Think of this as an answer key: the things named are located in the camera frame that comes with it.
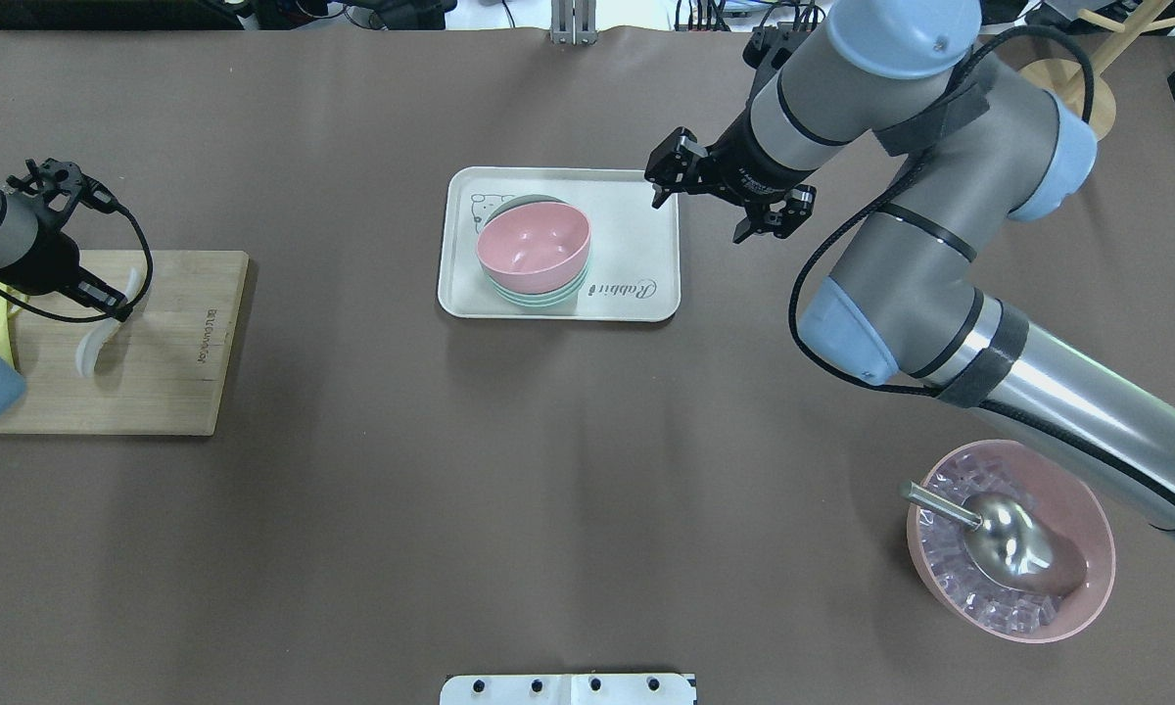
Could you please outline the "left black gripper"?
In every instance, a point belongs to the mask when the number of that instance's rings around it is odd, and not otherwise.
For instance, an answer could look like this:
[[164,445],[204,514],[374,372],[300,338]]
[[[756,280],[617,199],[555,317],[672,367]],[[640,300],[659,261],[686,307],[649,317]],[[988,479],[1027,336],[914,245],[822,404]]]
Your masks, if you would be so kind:
[[63,295],[118,322],[134,311],[123,293],[81,266],[78,244],[63,233],[38,231],[26,254],[11,264],[11,286],[32,296]]

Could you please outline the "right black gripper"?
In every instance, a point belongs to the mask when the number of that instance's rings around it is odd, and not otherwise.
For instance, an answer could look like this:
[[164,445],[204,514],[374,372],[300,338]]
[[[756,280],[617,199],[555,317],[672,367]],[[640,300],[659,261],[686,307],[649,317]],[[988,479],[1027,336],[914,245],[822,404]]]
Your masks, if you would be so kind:
[[808,172],[780,164],[759,143],[743,113],[712,146],[696,142],[678,126],[651,152],[644,177],[653,186],[651,208],[662,209],[676,193],[710,195],[741,207],[745,217],[732,231],[732,243],[772,235],[788,239],[812,217],[815,187],[804,183]]

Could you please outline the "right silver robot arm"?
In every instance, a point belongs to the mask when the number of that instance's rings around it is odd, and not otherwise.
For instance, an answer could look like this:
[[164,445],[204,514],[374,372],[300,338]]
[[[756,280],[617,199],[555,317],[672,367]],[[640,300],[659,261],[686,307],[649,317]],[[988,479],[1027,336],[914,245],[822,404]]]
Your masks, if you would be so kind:
[[714,145],[678,129],[651,152],[654,204],[712,195],[747,213],[736,242],[785,239],[807,177],[872,133],[906,163],[788,313],[797,345],[848,383],[969,410],[1175,540],[1174,407],[967,281],[1008,220],[1056,210],[1097,156],[1086,118],[978,43],[980,24],[976,1],[838,1]]

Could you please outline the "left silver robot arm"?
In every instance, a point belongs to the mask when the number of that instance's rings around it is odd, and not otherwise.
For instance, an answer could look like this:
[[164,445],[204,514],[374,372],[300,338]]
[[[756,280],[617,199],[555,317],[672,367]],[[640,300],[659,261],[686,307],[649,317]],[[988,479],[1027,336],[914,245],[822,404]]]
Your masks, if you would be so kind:
[[[26,392],[11,352],[9,318],[16,309],[89,325],[74,352],[74,369],[90,378],[99,352],[145,298],[154,271],[143,228],[100,180],[55,157],[41,164],[29,160],[26,169],[24,177],[11,175],[0,186],[0,415]],[[76,242],[63,231],[78,204],[129,220],[145,266],[130,268],[122,291],[82,267]]]

